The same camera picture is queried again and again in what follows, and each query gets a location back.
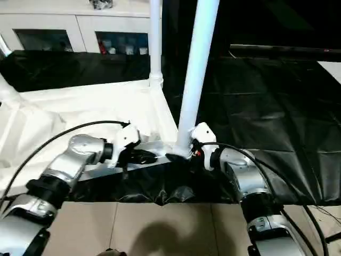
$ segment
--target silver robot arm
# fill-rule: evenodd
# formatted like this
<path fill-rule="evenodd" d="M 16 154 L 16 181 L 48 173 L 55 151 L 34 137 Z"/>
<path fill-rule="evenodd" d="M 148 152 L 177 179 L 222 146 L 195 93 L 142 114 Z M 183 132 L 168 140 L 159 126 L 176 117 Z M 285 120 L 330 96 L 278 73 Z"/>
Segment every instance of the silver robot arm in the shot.
<path fill-rule="evenodd" d="M 216 137 L 206 123 L 200 123 L 192 132 L 198 142 L 215 142 Z M 245 155 L 217 145 L 204 145 L 199 155 L 204 155 L 208 171 L 215 167 L 228 176 L 247 221 L 252 242 L 250 256 L 305 256 L 288 220 L 274 203 L 264 177 L 257 166 Z"/>
<path fill-rule="evenodd" d="M 114 143 L 89 135 L 73 136 L 66 151 L 57 156 L 37 180 L 30 180 L 28 192 L 18 196 L 0 217 L 0 256 L 38 256 L 44 251 L 47 231 L 86 165 L 113 159 L 140 143 L 132 125 L 119 131 Z"/>

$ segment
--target cabinet door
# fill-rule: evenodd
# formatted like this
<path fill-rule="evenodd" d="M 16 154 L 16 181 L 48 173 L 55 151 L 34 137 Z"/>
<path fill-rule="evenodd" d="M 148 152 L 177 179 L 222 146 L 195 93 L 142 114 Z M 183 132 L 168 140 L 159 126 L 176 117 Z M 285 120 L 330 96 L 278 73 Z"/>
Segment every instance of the cabinet door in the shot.
<path fill-rule="evenodd" d="M 85 51 L 74 15 L 0 14 L 0 34 L 12 51 Z"/>
<path fill-rule="evenodd" d="M 77 20 L 87 52 L 116 54 L 149 52 L 149 18 L 78 15 Z"/>

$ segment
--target floor tile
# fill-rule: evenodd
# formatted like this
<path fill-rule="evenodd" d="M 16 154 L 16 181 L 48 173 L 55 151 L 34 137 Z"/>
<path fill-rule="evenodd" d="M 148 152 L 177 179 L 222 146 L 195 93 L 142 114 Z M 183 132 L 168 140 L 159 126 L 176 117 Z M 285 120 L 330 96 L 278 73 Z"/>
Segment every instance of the floor tile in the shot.
<path fill-rule="evenodd" d="M 110 244 L 117 203 L 65 202 L 43 256 L 96 256 Z"/>
<path fill-rule="evenodd" d="M 216 256 L 209 204 L 118 204 L 111 247 L 128 256 Z"/>
<path fill-rule="evenodd" d="M 248 256 L 251 245 L 241 207 L 234 204 L 212 204 L 219 255 Z"/>
<path fill-rule="evenodd" d="M 216 228 L 219 255 L 248 256 L 247 247 L 251 245 L 246 229 L 246 221 L 239 205 L 215 204 L 213 219 Z M 300 206 L 285 207 L 287 213 L 311 241 L 318 253 L 320 242 Z"/>
<path fill-rule="evenodd" d="M 315 215 L 325 236 L 331 236 L 341 232 L 341 223 L 338 223 L 333 217 L 328 216 L 326 214 L 327 212 L 323 213 L 323 210 L 319 211 L 315 206 L 310 206 L 310 209 Z M 341 206 L 328 206 L 323 207 L 323 209 L 335 217 L 341 218 Z M 341 240 L 330 243 L 328 249 L 330 256 L 341 256 Z"/>

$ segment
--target wire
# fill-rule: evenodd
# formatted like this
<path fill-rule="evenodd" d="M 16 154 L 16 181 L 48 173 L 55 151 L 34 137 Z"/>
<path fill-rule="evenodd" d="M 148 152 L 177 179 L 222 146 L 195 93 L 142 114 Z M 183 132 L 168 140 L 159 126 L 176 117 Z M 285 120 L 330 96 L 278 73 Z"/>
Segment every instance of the wire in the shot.
<path fill-rule="evenodd" d="M 337 241 L 337 240 L 340 240 L 340 239 L 341 239 L 341 232 L 326 237 L 326 242 L 327 242 L 327 244 L 330 244 L 330 243 Z"/>
<path fill-rule="evenodd" d="M 4 201 L 6 200 L 6 197 L 14 183 L 14 180 L 16 179 L 16 177 L 18 176 L 18 174 L 21 172 L 21 170 L 24 168 L 24 166 L 35 156 L 37 155 L 37 153 L 39 151 L 41 151 L 43 148 L 45 148 L 48 144 L 50 144 L 52 141 L 58 139 L 59 137 L 62 137 L 63 135 L 73 132 L 74 130 L 86 127 L 86 126 L 90 126 L 90 125 L 95 125 L 95 124 L 120 124 L 123 128 L 128 126 L 128 123 L 124 123 L 124 122 L 119 122 L 119 121 L 95 121 L 95 122 L 90 122 L 90 123 L 85 123 L 85 124 L 81 124 L 78 126 L 75 126 L 73 128 L 70 128 L 66 131 L 63 131 L 59 134 L 57 134 L 56 136 L 50 138 L 49 140 L 47 140 L 45 143 L 43 143 L 40 147 L 38 147 L 36 150 L 33 151 L 33 153 L 31 153 L 25 161 L 23 161 L 23 163 L 19 166 L 19 168 L 16 170 L 16 172 L 14 173 L 13 177 L 11 178 L 9 184 L 7 185 L 5 192 L 2 196 L 2 198 L 0 199 L 0 209 L 2 208 L 2 205 L 4 204 Z"/>
<path fill-rule="evenodd" d="M 205 142 L 205 143 L 201 143 L 200 145 L 204 146 L 204 145 L 218 145 L 218 146 L 223 146 L 225 148 L 231 148 L 231 149 L 234 149 L 236 151 L 238 151 L 239 153 L 243 154 L 244 156 L 248 157 L 260 170 L 260 172 L 262 173 L 264 179 L 266 180 L 266 183 L 271 191 L 271 193 L 273 194 L 273 196 L 275 198 L 277 198 L 276 196 L 276 193 L 275 193 L 275 190 L 272 186 L 272 184 L 270 183 L 270 179 L 269 177 L 267 176 L 266 172 L 264 171 L 264 169 L 261 167 L 261 165 L 267 167 L 269 170 L 271 170 L 273 173 L 275 173 L 276 175 L 278 175 L 285 183 L 286 185 L 290 188 L 290 190 L 295 194 L 295 196 L 297 197 L 297 199 L 301 202 L 304 210 L 307 212 L 309 218 L 311 219 L 311 221 L 313 222 L 314 226 L 315 226 L 315 229 L 317 230 L 318 234 L 319 234 L 319 237 L 321 239 L 321 244 L 322 244 L 322 247 L 323 247 L 323 255 L 324 256 L 329 256 L 329 251 L 328 251 L 328 246 L 327 246 L 327 243 L 326 243 L 326 239 L 324 237 L 324 234 L 322 232 L 322 229 L 320 227 L 320 225 L 318 224 L 318 222 L 316 221 L 314 215 L 312 214 L 312 212 L 310 211 L 310 209 L 304 205 L 302 203 L 302 200 L 298 194 L 298 192 L 296 191 L 296 189 L 294 188 L 294 186 L 288 182 L 288 180 L 286 179 L 286 177 L 284 177 L 282 174 L 280 174 L 276 169 L 272 168 L 271 166 L 269 166 L 268 164 L 264 163 L 263 161 L 259 160 L 259 159 L 254 159 L 252 156 L 250 156 L 248 153 L 246 153 L 244 150 L 240 149 L 240 148 L 237 148 L 235 146 L 232 146 L 232 145 L 229 145 L 229 144 L 226 144 L 226 143 L 219 143 L 219 142 Z M 301 235 L 303 234 L 303 232 L 299 229 L 299 227 L 295 224 L 295 226 L 297 227 L 297 232 Z M 314 250 L 314 248 L 312 247 L 311 243 L 309 242 L 309 240 L 305 237 L 302 236 L 302 239 L 304 240 L 304 242 L 307 244 L 309 250 L 311 250 L 311 253 L 314 254 L 314 255 L 317 255 L 316 254 L 316 251 Z"/>
<path fill-rule="evenodd" d="M 298 232 L 298 234 L 301 236 L 302 240 L 304 243 L 308 246 L 310 252 L 312 253 L 313 256 L 318 256 L 315 248 L 313 245 L 310 243 L 309 239 L 304 235 L 303 231 L 299 228 L 299 226 L 293 221 L 293 219 L 289 216 L 289 214 L 283 209 L 281 210 L 282 214 L 284 217 L 287 218 L 287 220 L 290 222 L 290 224 L 293 226 L 293 228 Z"/>
<path fill-rule="evenodd" d="M 229 50 L 229 54 L 234 58 L 236 59 L 237 57 L 235 55 L 232 54 L 232 52 Z"/>
<path fill-rule="evenodd" d="M 313 213 L 310 211 L 309 207 L 307 205 L 305 205 L 302 200 L 300 199 L 300 196 L 298 194 L 298 192 L 296 191 L 296 189 L 294 188 L 294 186 L 287 180 L 286 177 L 284 177 L 281 173 L 279 173 L 275 168 L 269 166 L 268 164 L 264 163 L 262 160 L 260 159 L 256 159 L 260 164 L 264 165 L 265 167 L 267 167 L 269 170 L 271 170 L 273 173 L 275 173 L 276 175 L 278 175 L 284 182 L 285 184 L 290 188 L 290 190 L 294 193 L 295 197 L 300 201 L 300 203 L 302 204 L 302 207 L 304 208 L 304 210 L 306 211 L 306 213 L 308 214 L 309 218 L 311 219 L 311 221 L 314 224 L 314 227 L 316 229 L 316 231 L 319 234 L 320 240 L 321 240 L 321 244 L 322 244 L 322 248 L 323 248 L 323 255 L 324 256 L 329 256 L 329 251 L 328 251 L 328 245 L 326 242 L 326 238 L 323 234 L 323 231 L 320 227 L 320 225 L 318 224 L 318 222 L 316 221 L 315 216 L 313 215 Z"/>
<path fill-rule="evenodd" d="M 315 208 L 315 209 L 317 209 L 319 212 L 321 212 L 321 213 L 323 213 L 323 214 L 325 214 L 325 215 L 327 215 L 327 216 L 332 217 L 337 223 L 339 223 L 339 224 L 341 225 L 341 218 L 338 218 L 338 217 L 332 215 L 332 214 L 331 214 L 330 212 L 328 212 L 326 209 L 324 209 L 324 208 L 322 208 L 322 207 L 320 207 L 320 206 L 318 206 L 318 205 L 313 205 L 312 207 Z"/>

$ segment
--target black fabric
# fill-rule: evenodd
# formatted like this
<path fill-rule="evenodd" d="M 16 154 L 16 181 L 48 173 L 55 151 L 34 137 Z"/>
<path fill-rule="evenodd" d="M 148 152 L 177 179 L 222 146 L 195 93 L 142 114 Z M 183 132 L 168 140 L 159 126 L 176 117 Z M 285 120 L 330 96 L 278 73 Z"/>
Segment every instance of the black fabric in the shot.
<path fill-rule="evenodd" d="M 0 72 L 19 92 L 147 79 L 148 56 L 15 51 Z"/>
<path fill-rule="evenodd" d="M 18 91 L 145 79 L 148 57 L 14 52 L 0 72 Z M 178 122 L 186 63 L 163 66 L 164 93 Z M 217 141 L 250 149 L 285 175 L 306 204 L 341 203 L 340 84 L 315 61 L 212 59 L 197 122 Z M 267 170 L 279 199 L 298 200 Z M 185 161 L 80 182 L 72 201 L 236 203 L 219 170 L 192 170 Z"/>

